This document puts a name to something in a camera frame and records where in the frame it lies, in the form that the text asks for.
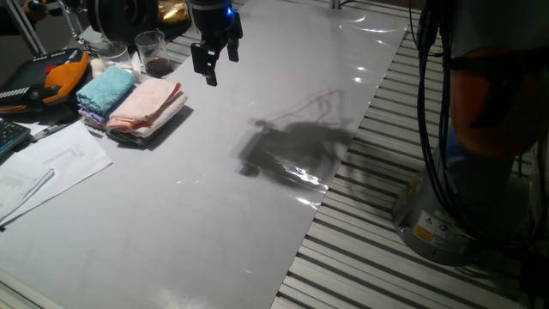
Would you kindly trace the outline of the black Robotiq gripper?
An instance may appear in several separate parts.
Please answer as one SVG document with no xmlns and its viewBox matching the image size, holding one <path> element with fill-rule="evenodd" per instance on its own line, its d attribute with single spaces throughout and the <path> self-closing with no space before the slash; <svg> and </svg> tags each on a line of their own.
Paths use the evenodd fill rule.
<svg viewBox="0 0 549 309">
<path fill-rule="evenodd" d="M 229 60 L 238 62 L 239 41 L 244 34 L 240 19 L 235 19 L 232 0 L 189 0 L 188 3 L 202 40 L 211 45 L 227 42 Z M 216 54 L 210 54 L 206 46 L 197 43 L 193 43 L 190 50 L 194 71 L 202 75 L 209 86 L 216 87 Z"/>
</svg>

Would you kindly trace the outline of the person's bare hand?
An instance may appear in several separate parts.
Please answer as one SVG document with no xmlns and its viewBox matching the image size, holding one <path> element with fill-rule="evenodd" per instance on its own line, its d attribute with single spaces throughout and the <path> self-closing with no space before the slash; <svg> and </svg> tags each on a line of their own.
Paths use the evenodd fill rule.
<svg viewBox="0 0 549 309">
<path fill-rule="evenodd" d="M 28 20 L 32 22 L 42 21 L 50 14 L 48 9 L 34 0 L 27 0 L 21 8 Z"/>
</svg>

